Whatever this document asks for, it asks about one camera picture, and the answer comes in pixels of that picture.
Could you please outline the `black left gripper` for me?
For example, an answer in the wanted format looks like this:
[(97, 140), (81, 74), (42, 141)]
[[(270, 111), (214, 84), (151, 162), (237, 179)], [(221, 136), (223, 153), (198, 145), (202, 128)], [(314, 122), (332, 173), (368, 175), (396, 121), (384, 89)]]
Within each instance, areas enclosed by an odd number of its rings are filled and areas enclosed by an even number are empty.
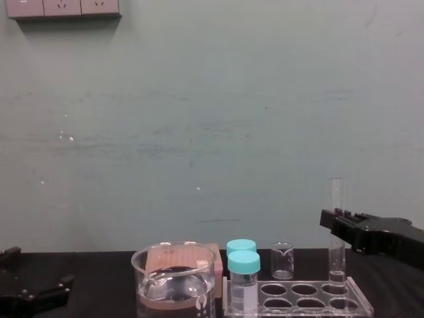
[(20, 258), (21, 248), (14, 246), (0, 252), (1, 312), (43, 312), (41, 305), (65, 305), (74, 284), (74, 275), (61, 278), (58, 284), (44, 291), (28, 289), (10, 266)]

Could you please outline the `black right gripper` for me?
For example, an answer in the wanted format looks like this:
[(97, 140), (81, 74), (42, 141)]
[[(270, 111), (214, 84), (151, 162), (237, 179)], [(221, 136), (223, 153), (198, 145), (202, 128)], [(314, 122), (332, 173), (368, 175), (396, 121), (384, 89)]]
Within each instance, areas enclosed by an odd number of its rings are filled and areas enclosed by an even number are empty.
[(407, 219), (322, 209), (320, 225), (349, 243), (355, 252), (389, 256), (410, 266), (423, 265), (423, 230)]

